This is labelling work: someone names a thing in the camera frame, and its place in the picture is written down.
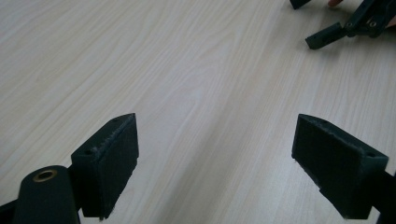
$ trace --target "wood grain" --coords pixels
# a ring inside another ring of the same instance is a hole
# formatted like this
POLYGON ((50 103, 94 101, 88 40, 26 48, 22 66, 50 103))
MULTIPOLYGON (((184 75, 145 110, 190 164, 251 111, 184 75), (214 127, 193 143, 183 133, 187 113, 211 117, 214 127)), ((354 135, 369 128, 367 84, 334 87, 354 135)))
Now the wood grain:
POLYGON ((141 156, 104 223, 375 223, 374 209, 343 220, 290 156, 305 113, 396 170, 394 30, 317 51, 304 42, 358 4, 1 1, 0 204, 135 112, 141 156))

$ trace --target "black clamp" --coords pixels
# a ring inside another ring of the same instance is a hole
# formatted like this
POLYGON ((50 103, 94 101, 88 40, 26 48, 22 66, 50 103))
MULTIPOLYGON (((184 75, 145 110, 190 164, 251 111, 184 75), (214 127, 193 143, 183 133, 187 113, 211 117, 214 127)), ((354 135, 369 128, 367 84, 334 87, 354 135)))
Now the black clamp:
POLYGON ((108 218, 137 165, 134 114, 106 123, 73 152, 72 165, 36 170, 21 182, 18 200, 0 206, 0 223, 80 223, 108 218))
MULTIPOLYGON (((290 0, 297 9, 310 0, 290 0)), ((363 0, 344 27, 340 22, 309 36, 305 41, 311 49, 321 49, 344 36, 378 37, 396 16, 396 0, 363 0)))
POLYGON ((299 115, 291 156, 348 219, 366 219, 372 206, 378 224, 396 223, 396 177, 388 157, 329 121, 299 115))

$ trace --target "black plastic block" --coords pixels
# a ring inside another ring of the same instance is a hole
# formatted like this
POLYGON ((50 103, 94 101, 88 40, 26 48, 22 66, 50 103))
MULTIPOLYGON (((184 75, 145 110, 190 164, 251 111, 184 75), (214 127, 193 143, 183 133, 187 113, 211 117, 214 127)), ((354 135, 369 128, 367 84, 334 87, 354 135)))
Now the black plastic block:
POLYGON ((85 217, 108 218, 139 157, 134 114, 112 119, 72 154, 85 217))
POLYGON ((347 32, 339 22, 317 32, 305 39, 310 49, 321 49, 332 42, 339 40, 347 35, 347 32))
POLYGON ((291 155, 344 218, 366 219, 388 157, 324 119, 299 115, 291 155))
POLYGON ((22 180, 12 223, 79 223, 72 185, 65 167, 45 167, 22 180))
POLYGON ((291 5, 293 6, 294 9, 298 9, 310 1, 311 0, 290 0, 291 5))

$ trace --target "hand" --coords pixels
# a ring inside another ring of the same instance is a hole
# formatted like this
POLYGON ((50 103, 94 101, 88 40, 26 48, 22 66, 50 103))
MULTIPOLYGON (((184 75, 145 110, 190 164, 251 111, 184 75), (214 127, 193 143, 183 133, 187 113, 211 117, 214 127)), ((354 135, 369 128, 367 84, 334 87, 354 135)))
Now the hand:
MULTIPOLYGON (((328 5, 329 5, 329 7, 335 7, 338 4, 340 4, 342 1, 343 0, 329 0, 328 5)), ((394 25, 396 25, 396 16, 393 17, 393 19, 389 22, 387 27, 394 26, 394 25)))

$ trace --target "black mechanical part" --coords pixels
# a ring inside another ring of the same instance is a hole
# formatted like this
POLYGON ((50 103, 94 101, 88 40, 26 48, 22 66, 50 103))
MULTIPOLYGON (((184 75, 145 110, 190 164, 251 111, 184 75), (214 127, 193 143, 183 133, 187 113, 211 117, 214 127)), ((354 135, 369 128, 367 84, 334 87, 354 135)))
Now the black mechanical part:
MULTIPOLYGON (((290 0, 294 9, 309 1, 290 0)), ((318 33, 309 36, 305 41, 311 49, 321 49, 344 36, 368 35, 376 38, 386 29, 396 16, 396 0, 363 0, 344 27, 338 22, 318 33)))
POLYGON ((136 119, 109 121, 72 154, 79 203, 85 217, 108 218, 138 158, 136 119))
POLYGON ((305 42, 311 49, 320 49, 323 46, 329 45, 332 42, 339 40, 347 35, 347 32, 342 28, 341 24, 329 26, 328 28, 309 36, 305 42))
POLYGON ((291 156, 344 217, 366 219, 371 207, 396 223, 395 177, 388 157, 329 121, 299 115, 291 156))
POLYGON ((112 119, 72 154, 66 169, 39 169, 21 182, 19 199, 0 206, 0 223, 79 223, 108 218, 139 156, 136 119, 112 119))
POLYGON ((49 166, 26 176, 12 223, 79 223, 67 168, 49 166))

